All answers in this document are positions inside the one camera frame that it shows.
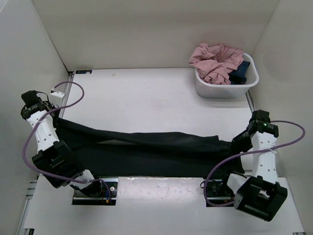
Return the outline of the black trousers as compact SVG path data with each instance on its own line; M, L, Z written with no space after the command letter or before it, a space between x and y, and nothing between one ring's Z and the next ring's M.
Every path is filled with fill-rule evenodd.
M121 133L96 130L59 119L56 133L98 176L205 178L232 156L231 143L218 136L181 132Z

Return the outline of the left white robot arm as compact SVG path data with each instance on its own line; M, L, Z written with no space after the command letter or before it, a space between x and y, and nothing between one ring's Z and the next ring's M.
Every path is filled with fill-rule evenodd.
M38 93L38 91L27 91L22 94L25 106L21 110L21 116L32 128L39 122L42 115L54 108L48 100L43 101L38 96ZM55 188L69 185L86 196L99 195L103 190L102 183L96 180L96 177L83 167L81 161L70 150L68 145L57 137L53 126L57 117L58 113L49 114L40 121L35 131L37 154L32 157L33 164L41 171L75 180L70 182L45 175Z

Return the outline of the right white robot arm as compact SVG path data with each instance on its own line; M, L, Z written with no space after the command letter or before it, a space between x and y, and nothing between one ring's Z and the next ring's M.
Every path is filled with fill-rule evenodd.
M288 195L287 189L278 182L276 156L272 150L278 136L278 127L271 124L269 113L254 111L246 130L231 143L235 154L254 151L252 174L246 177L231 171L220 182L222 194L234 194L235 209L264 221L274 218Z

